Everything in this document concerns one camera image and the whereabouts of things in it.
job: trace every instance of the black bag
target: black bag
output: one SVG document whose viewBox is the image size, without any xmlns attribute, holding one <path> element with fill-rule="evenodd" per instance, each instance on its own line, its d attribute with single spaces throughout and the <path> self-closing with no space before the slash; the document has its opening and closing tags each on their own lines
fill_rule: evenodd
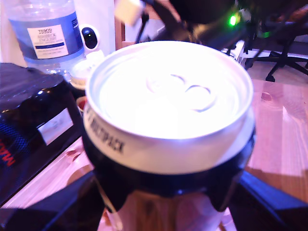
<svg viewBox="0 0 308 231">
<path fill-rule="evenodd" d="M 0 206 L 81 134 L 61 75 L 0 64 Z"/>
</svg>

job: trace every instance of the can lid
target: can lid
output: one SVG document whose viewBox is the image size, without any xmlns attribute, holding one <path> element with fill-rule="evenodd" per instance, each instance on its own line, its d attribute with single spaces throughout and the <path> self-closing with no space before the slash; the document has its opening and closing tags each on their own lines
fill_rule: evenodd
<svg viewBox="0 0 308 231">
<path fill-rule="evenodd" d="M 248 110 L 253 86 L 232 58 L 202 45 L 158 41 L 108 56 L 86 94 L 92 108 L 136 135 L 189 139 L 222 130 Z"/>
</svg>

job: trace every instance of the chair wheel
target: chair wheel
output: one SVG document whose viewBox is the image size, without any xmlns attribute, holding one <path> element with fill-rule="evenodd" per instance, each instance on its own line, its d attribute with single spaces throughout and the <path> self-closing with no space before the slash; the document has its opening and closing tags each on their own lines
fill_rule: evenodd
<svg viewBox="0 0 308 231">
<path fill-rule="evenodd" d="M 250 62 L 250 59 L 247 59 L 247 60 L 245 61 L 245 68 L 246 68 L 246 69 L 252 67 L 253 65 L 254 65 L 254 63 L 251 63 L 251 62 Z"/>
<path fill-rule="evenodd" d="M 268 82 L 275 82 L 274 76 L 267 76 L 267 77 L 265 78 L 265 80 L 268 81 Z"/>
</svg>

